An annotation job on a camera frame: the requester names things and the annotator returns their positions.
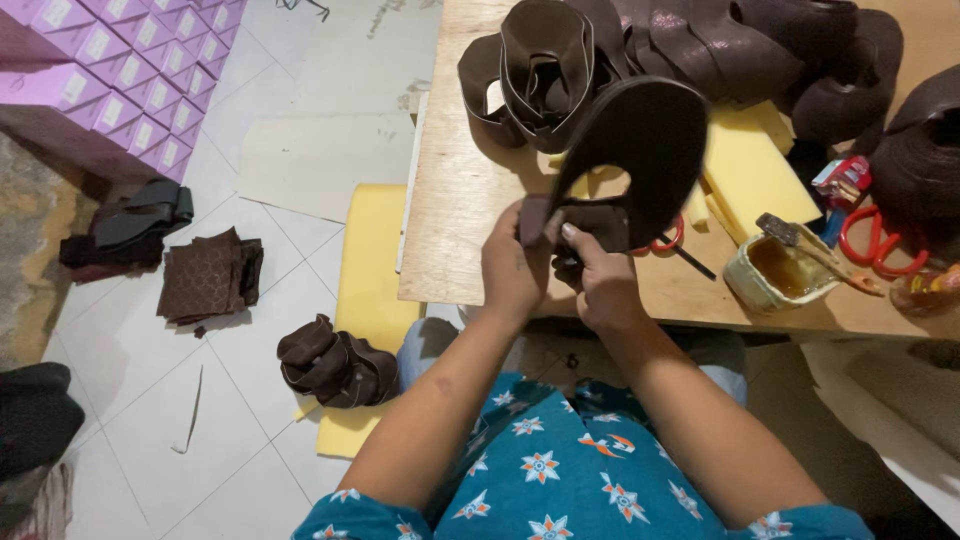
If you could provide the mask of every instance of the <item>patterned leather piece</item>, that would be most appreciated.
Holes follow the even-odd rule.
[[[281,338],[276,357],[287,385],[324,406],[380,405],[399,393],[396,357],[366,339],[333,331],[326,315]]]
[[[262,260],[263,250],[256,249],[259,239],[249,244],[246,252],[242,244],[231,227],[216,236],[197,237],[189,245],[171,248],[165,256],[156,314],[168,322],[186,325],[253,305],[257,294],[242,287],[255,288],[258,277],[248,276],[245,285],[244,272],[251,264],[248,272],[259,273],[257,261]]]

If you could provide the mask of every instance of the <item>stack of leather pieces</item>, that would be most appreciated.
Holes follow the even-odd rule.
[[[163,236],[193,220],[190,189],[161,178],[130,199],[102,205],[87,234],[60,241],[60,263],[73,282],[95,282],[154,268],[163,254]]]
[[[334,331],[326,315],[280,339],[276,357],[287,386],[324,406],[380,405],[399,394],[396,357],[347,331]]]
[[[521,0],[457,68],[470,124],[508,148],[560,153],[611,83],[656,75],[735,108],[775,99],[800,140],[867,132],[869,153],[902,49],[892,16],[848,0]]]
[[[960,260],[960,64],[910,92],[870,167],[884,213],[923,227],[945,265]]]
[[[156,314],[168,323],[183,326],[235,313],[255,306],[260,297],[260,239],[241,240],[233,227],[170,248],[164,262]]]

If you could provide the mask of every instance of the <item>plywood board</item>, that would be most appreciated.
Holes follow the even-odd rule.
[[[405,112],[267,118],[244,138],[241,197],[347,222],[360,183],[406,184],[414,125]]]
[[[500,148],[470,131],[457,62],[474,39],[494,34],[514,0],[445,0],[417,181],[406,233],[399,298],[483,304],[480,248],[499,213],[527,193],[550,190],[529,147]],[[906,36],[895,107],[923,79],[960,61],[960,4],[955,0],[864,0],[891,12]],[[687,228],[684,248],[718,275],[735,245],[711,218],[708,233]],[[719,280],[710,282],[678,257],[636,260],[643,303],[662,321],[739,330],[832,331],[960,338],[960,316],[908,320],[888,299],[841,286],[825,302],[772,316],[746,311]],[[552,281],[541,312],[574,315],[572,291]]]

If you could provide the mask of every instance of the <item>yellow foam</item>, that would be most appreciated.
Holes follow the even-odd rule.
[[[787,127],[786,122],[783,121],[783,117],[780,116],[780,111],[777,110],[774,102],[769,100],[764,101],[745,111],[754,116],[754,119],[756,119],[756,122],[763,128],[763,131],[767,132],[770,136],[770,140],[774,141],[774,144],[777,145],[777,149],[780,150],[781,154],[786,156],[790,153],[790,149],[793,148],[793,135],[790,132],[790,128]]]
[[[396,299],[400,283],[396,249],[405,199],[403,184],[359,184],[353,191],[334,321],[335,330],[366,337],[376,349],[394,354],[423,309],[419,302]],[[326,407],[317,432],[317,452],[356,456],[389,405]]]
[[[760,232],[755,221],[763,212],[797,223],[821,216],[773,140],[745,110],[719,108],[710,115],[704,177],[737,244]]]

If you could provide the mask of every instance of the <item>paper sheet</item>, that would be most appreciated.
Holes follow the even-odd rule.
[[[406,184],[414,125],[406,112],[267,118],[244,138],[241,197],[346,223],[357,184]]]

